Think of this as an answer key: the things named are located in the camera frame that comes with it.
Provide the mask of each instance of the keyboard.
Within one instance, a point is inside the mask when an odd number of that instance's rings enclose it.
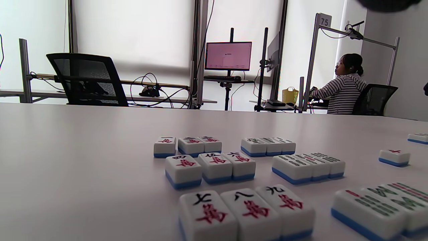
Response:
[[[227,81],[241,81],[240,76],[217,76],[217,75],[206,75],[204,79],[215,79],[215,80],[227,80]]]

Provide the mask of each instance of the chair backrest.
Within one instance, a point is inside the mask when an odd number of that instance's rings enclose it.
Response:
[[[128,106],[109,57],[90,54],[47,54],[71,105]]]
[[[355,102],[352,114],[383,116],[386,103],[397,89],[395,86],[368,84]]]

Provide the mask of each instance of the black hair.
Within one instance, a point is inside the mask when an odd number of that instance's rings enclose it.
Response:
[[[342,57],[343,65],[345,68],[351,73],[357,73],[359,76],[362,76],[364,73],[363,67],[361,64],[363,63],[363,58],[359,54],[345,54]]]

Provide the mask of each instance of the cable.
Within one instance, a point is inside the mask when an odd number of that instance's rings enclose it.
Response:
[[[3,65],[3,61],[4,61],[4,50],[3,50],[3,37],[0,34],[0,44],[1,44],[1,62],[0,62],[0,70],[1,70],[1,66]]]
[[[351,31],[351,32],[349,32],[347,35],[342,36],[342,37],[332,37],[332,36],[330,36],[330,35],[326,34],[326,33],[324,32],[324,29],[321,29],[321,31],[325,34],[325,36],[327,36],[327,37],[329,37],[329,38],[332,38],[332,39],[343,39],[343,38],[348,37],[348,36],[349,36],[349,35],[351,35],[351,33],[352,33],[352,31]]]
[[[245,83],[244,84],[242,84],[241,86],[239,86],[234,92],[233,92],[233,94],[230,96],[230,110],[232,110],[232,100],[233,100],[233,95],[242,87],[242,86],[244,86],[245,85]]]
[[[152,105],[141,105],[141,104],[137,104],[137,103],[131,103],[130,105],[136,105],[136,106],[142,106],[142,107],[152,107],[152,106],[155,106],[155,105],[159,105],[160,103],[163,103],[163,102],[165,102],[165,101],[167,101],[167,100],[170,100],[170,98],[171,97],[173,97],[174,95],[176,95],[178,92],[180,92],[180,91],[182,91],[182,90],[187,90],[187,89],[179,89],[178,91],[176,91],[174,94],[172,94],[171,96],[168,96],[166,99],[163,99],[163,100],[161,100],[161,101],[159,101],[159,102],[157,102],[157,103],[155,103],[155,104],[152,104]]]
[[[243,83],[241,86],[239,86],[233,93],[232,93],[232,95],[230,96],[230,107],[229,107],[229,109],[230,110],[232,110],[232,98],[233,98],[233,95],[242,87],[242,86],[244,86],[246,83]]]
[[[201,54],[199,55],[199,61],[198,61],[199,63],[198,63],[198,67],[196,68],[196,73],[198,73],[198,72],[199,72],[199,67],[201,66],[202,54],[204,53],[204,45],[205,45],[206,40],[207,40],[208,27],[210,26],[211,16],[213,15],[214,2],[215,2],[215,0],[213,0],[213,5],[212,5],[212,7],[211,7],[211,14],[210,14],[210,18],[208,19],[207,28],[205,29],[204,42],[203,42],[203,44],[202,44]]]
[[[152,82],[153,83],[153,81],[149,78],[149,77],[147,77],[147,75],[153,75],[153,77],[155,78],[155,80],[156,80],[156,83],[158,83],[158,79],[156,78],[156,76],[153,74],[153,73],[151,73],[151,72],[149,72],[149,73],[147,73],[147,74],[145,74],[144,76],[140,76],[140,77],[138,77],[138,78],[136,78],[134,81],[132,81],[132,83],[131,83],[131,85],[129,86],[129,92],[131,93],[131,100],[132,100],[132,102],[134,102],[134,104],[136,104],[135,103],[135,101],[134,101],[134,97],[132,96],[132,85],[139,79],[139,78],[142,78],[141,79],[141,86],[144,86],[143,85],[143,81],[144,81],[144,78],[148,78],[149,80],[150,80],[150,82]]]
[[[192,95],[192,93],[190,92],[190,90],[187,90],[187,92],[189,93],[189,97],[187,98],[186,102],[183,104],[182,107],[180,107],[180,109],[183,109],[183,107],[187,104],[187,102],[190,100],[190,96]]]
[[[32,78],[39,79],[39,80],[43,80],[44,82],[46,82],[48,85],[52,86],[53,88],[55,88],[55,89],[57,89],[57,90],[64,91],[63,89],[57,88],[57,87],[55,87],[53,84],[51,84],[51,83],[47,82],[47,80],[54,80],[54,79],[52,79],[52,78],[38,78],[38,77],[37,77],[37,74],[36,74],[35,72],[33,72],[33,71],[31,71],[31,72],[30,72],[30,74],[32,75]]]
[[[171,108],[174,109],[174,105],[172,104],[171,99],[169,98],[168,94],[161,89],[159,89],[159,91],[162,91],[167,96],[167,98],[169,99],[169,103],[171,104]]]

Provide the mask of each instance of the desk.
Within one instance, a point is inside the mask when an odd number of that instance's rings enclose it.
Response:
[[[65,93],[61,93],[55,90],[31,90],[32,96],[33,97],[38,97],[39,99],[35,99],[33,100],[34,102],[43,100],[43,99],[47,99],[47,98],[60,98],[60,99],[66,99],[67,96],[65,95]],[[24,92],[22,90],[16,90],[16,89],[0,89],[0,97],[10,97],[10,96],[17,96],[20,98],[20,102],[21,99],[24,97]],[[137,95],[133,95],[133,98],[131,98],[131,95],[126,95],[126,99],[128,101],[132,101],[132,99],[134,99],[134,101],[140,101],[140,102],[159,102],[162,101],[164,99],[166,99],[166,97],[145,97],[145,96],[139,96]],[[187,103],[187,97],[171,97],[171,102],[172,103],[180,103],[180,104],[184,104]],[[202,100],[204,103],[217,103],[217,101],[214,100],[209,100],[209,99],[203,99]]]
[[[366,241],[330,216],[335,191],[428,182],[428,147],[407,141],[407,134],[428,130],[426,122],[12,103],[0,103],[0,113],[5,113],[0,118],[0,239],[5,241],[180,241],[180,195],[271,184],[283,184],[314,205],[312,241]],[[175,191],[165,178],[165,161],[153,159],[153,143],[161,135],[213,135],[224,151],[239,150],[245,136],[283,136],[297,143],[298,153],[323,152],[346,161],[345,178],[296,187],[272,173],[272,158],[264,157],[255,159],[254,181],[202,182]],[[410,151],[411,165],[377,161],[385,148]]]

